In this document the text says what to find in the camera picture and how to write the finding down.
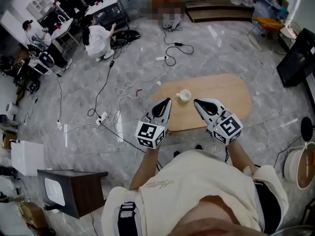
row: cream t-shirt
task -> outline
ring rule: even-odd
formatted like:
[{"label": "cream t-shirt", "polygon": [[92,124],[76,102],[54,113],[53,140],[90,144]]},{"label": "cream t-shirt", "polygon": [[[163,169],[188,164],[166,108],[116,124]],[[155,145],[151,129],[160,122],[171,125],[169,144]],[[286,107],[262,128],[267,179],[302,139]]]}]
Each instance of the cream t-shirt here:
[{"label": "cream t-shirt", "polygon": [[[248,177],[201,150],[181,153],[140,187],[135,196],[142,235],[168,235],[180,219],[206,196],[220,196],[240,225],[261,231],[253,179],[268,183],[281,207],[282,220],[288,209],[288,200],[272,166],[262,166]],[[117,222],[113,217],[114,210],[126,201],[127,192],[125,188],[115,187],[109,193],[101,219],[104,235],[114,235],[113,223]]]}]

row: woman in white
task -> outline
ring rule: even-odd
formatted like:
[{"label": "woman in white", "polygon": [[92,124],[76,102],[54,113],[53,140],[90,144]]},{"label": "woman in white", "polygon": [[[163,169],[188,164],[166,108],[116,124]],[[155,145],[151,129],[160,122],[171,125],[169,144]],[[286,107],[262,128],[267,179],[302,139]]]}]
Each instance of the woman in white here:
[{"label": "woman in white", "polygon": [[92,15],[85,16],[82,19],[83,43],[85,44],[88,55],[100,61],[102,57],[108,59],[114,54],[114,50],[110,48],[110,38],[114,33],[116,24],[112,25],[110,31],[95,24],[96,20]]}]

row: oval wooden table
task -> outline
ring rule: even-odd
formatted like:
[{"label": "oval wooden table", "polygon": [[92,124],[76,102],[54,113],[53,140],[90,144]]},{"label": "oval wooden table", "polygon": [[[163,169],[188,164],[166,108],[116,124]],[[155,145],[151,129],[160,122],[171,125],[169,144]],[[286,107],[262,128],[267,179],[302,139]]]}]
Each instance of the oval wooden table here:
[{"label": "oval wooden table", "polygon": [[[176,93],[183,89],[191,92],[191,99],[187,103],[176,97]],[[153,101],[167,97],[172,99],[168,129],[175,132],[207,126],[193,104],[193,100],[197,98],[219,100],[240,120],[245,119],[252,109],[252,99],[245,82],[234,74],[218,74],[166,83],[154,94]]]}]

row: white box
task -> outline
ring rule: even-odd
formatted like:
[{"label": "white box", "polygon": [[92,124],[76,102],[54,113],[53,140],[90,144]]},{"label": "white box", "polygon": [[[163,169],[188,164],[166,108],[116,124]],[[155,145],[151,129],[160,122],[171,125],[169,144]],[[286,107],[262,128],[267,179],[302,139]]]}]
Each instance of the white box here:
[{"label": "white box", "polygon": [[45,170],[44,145],[27,141],[11,143],[11,160],[14,169],[25,176],[37,176],[37,170]]},{"label": "white box", "polygon": [[165,138],[165,127],[139,121],[136,137],[139,145],[156,148]]}]

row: forearm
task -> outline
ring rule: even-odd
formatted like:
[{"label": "forearm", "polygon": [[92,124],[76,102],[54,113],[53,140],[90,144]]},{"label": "forearm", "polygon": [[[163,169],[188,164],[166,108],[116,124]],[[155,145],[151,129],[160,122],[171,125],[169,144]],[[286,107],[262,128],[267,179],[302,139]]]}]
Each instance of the forearm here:
[{"label": "forearm", "polygon": [[110,29],[110,34],[109,34],[109,37],[112,37],[112,35],[114,34],[114,27],[112,26],[112,28]]},{"label": "forearm", "polygon": [[250,157],[243,150],[238,141],[233,141],[227,146],[228,153],[230,154],[233,166],[243,172],[243,170],[249,166],[252,174],[256,172],[256,166],[251,161]]},{"label": "forearm", "polygon": [[144,185],[150,178],[155,176],[156,165],[158,162],[158,151],[159,147],[156,149],[147,149],[140,167],[131,181],[129,188],[130,190],[138,190],[139,187]]}]

